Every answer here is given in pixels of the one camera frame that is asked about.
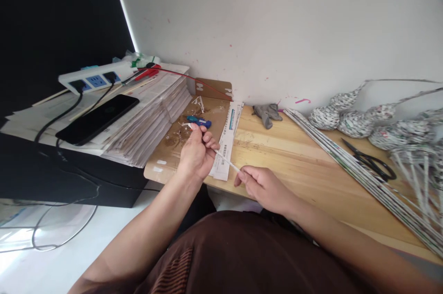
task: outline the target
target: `red wire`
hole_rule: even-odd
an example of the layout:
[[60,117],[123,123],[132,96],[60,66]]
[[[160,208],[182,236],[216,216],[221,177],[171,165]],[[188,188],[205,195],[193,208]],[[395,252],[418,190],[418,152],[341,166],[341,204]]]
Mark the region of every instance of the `red wire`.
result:
[[195,80],[195,81],[197,81],[197,82],[199,82],[199,83],[201,83],[201,84],[203,84],[203,85],[206,85],[206,86],[209,87],[210,89],[213,89],[215,92],[218,92],[218,93],[220,93],[221,95],[223,95],[223,96],[224,96],[225,98],[227,98],[229,101],[232,101],[232,99],[231,99],[229,96],[225,95],[223,92],[220,92],[220,91],[217,90],[216,88],[213,88],[212,86],[207,85],[205,82],[202,82],[201,80],[196,79],[196,78],[194,78],[194,77],[191,77],[191,76],[188,76],[188,75],[185,75],[185,74],[179,73],[179,72],[173,72],[172,70],[167,70],[167,69],[163,69],[163,68],[142,68],[142,69],[139,69],[139,70],[149,70],[149,69],[157,69],[157,70],[161,70],[161,71],[164,71],[164,72],[170,72],[170,73],[173,73],[173,74],[176,74],[176,75],[180,75],[180,76],[188,77],[188,78],[190,78],[190,79],[192,79],[192,80]]

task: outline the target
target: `bundle of paper sticks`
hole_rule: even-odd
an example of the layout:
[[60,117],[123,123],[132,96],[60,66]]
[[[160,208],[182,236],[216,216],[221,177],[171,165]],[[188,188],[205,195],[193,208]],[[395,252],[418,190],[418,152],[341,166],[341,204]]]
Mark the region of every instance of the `bundle of paper sticks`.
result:
[[[407,226],[432,252],[443,258],[443,236],[433,228],[430,222],[425,222],[406,203],[400,200],[396,195],[397,190],[386,182],[380,182],[375,178],[367,169],[359,165],[352,155],[315,128],[300,112],[285,109],[284,113],[297,123],[349,175]],[[434,222],[434,225],[438,228],[441,227],[438,222]]]

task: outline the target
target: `metal wire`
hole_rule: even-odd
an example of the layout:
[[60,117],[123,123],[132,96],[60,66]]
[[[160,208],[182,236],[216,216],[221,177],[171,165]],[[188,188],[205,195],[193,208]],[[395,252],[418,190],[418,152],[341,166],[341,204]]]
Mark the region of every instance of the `metal wire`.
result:
[[37,221],[37,224],[34,227],[32,227],[32,226],[0,227],[0,229],[33,229],[32,237],[31,237],[31,245],[32,246],[26,247],[26,248],[20,248],[20,249],[12,249],[12,250],[0,251],[0,253],[23,251],[23,250],[30,250],[30,249],[36,249],[36,250],[41,251],[41,252],[46,252],[46,251],[57,249],[57,248],[65,245],[69,241],[71,241],[74,237],[76,237],[86,227],[86,225],[88,225],[88,223],[91,221],[92,217],[96,213],[97,208],[98,208],[98,205],[96,205],[94,207],[94,210],[92,211],[92,214],[90,215],[88,220],[84,223],[84,225],[74,235],[72,235],[69,239],[67,239],[66,241],[64,241],[63,243],[61,243],[59,245],[42,245],[42,246],[36,245],[36,231],[39,228],[39,225],[42,222],[42,220],[45,217],[45,215],[48,214],[48,212],[52,209],[52,206],[43,213],[43,215],[40,217],[40,219]]

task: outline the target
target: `scissors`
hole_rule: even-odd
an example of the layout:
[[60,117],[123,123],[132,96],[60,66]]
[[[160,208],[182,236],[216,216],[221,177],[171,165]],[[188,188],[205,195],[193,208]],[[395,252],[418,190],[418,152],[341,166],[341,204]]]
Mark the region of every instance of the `scissors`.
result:
[[[358,151],[348,141],[346,141],[344,139],[341,139],[341,140],[346,144],[346,146],[349,149],[351,149],[352,152],[355,153],[354,158],[357,159],[357,161],[359,162],[360,165],[362,165],[363,167],[366,167],[367,169],[369,169],[369,171],[372,170],[373,172],[375,172],[378,176],[380,176],[380,178],[382,180],[384,180],[384,182],[387,182],[388,180],[395,180],[397,178],[397,175],[395,174],[395,172],[386,163],[384,163],[380,159],[377,159],[376,157],[373,157],[373,156],[367,155],[361,151]],[[382,165],[389,172],[389,174],[386,174],[386,172],[383,171],[376,164],[376,162],[378,162],[380,165]]]

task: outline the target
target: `cardboard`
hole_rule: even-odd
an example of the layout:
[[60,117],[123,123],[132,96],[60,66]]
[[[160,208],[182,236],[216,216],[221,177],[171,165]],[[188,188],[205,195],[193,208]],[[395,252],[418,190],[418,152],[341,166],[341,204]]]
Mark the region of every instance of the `cardboard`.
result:
[[182,125],[188,123],[186,120],[188,115],[202,117],[206,121],[211,121],[212,126],[209,131],[217,141],[220,140],[229,111],[230,101],[202,97],[204,106],[204,113],[202,113],[200,106],[192,103],[197,97],[194,96],[192,98],[182,115],[172,124],[165,137],[157,145],[144,168],[145,177],[149,177],[157,182],[167,182],[170,179],[171,170],[172,173],[175,172],[180,162],[181,149],[191,134],[190,128]]
[[197,79],[213,87],[217,91],[220,91],[222,94],[225,94],[226,96],[224,97],[222,94],[209,88],[207,85],[199,83],[199,81],[195,81],[196,96],[204,96],[204,97],[223,99],[223,100],[229,99],[232,101],[232,84],[230,82],[223,82],[223,81],[206,79],[206,78],[197,78]]

